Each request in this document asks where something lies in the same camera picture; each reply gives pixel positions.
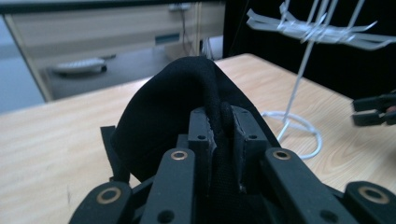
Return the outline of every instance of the wood grain surface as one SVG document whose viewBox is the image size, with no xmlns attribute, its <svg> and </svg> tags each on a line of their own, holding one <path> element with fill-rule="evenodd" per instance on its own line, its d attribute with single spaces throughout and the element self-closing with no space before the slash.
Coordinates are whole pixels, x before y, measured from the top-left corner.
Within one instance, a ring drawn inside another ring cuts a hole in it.
<svg viewBox="0 0 396 224">
<path fill-rule="evenodd" d="M 247 97 L 263 110 L 285 110 L 295 76 L 251 55 L 217 62 Z M 100 127 L 116 125 L 134 93 L 147 81 L 95 91 L 0 116 L 0 223 L 67 223 L 111 169 Z M 396 193 L 396 129 L 354 127 L 351 100 L 303 80 L 291 110 L 321 132 L 323 149 L 305 161 L 318 178 L 344 191 L 346 183 L 368 180 Z M 274 133 L 282 123 L 266 119 Z M 293 129 L 282 147 L 298 154 L 315 139 Z M 138 181 L 133 178 L 131 185 Z"/>
</svg>

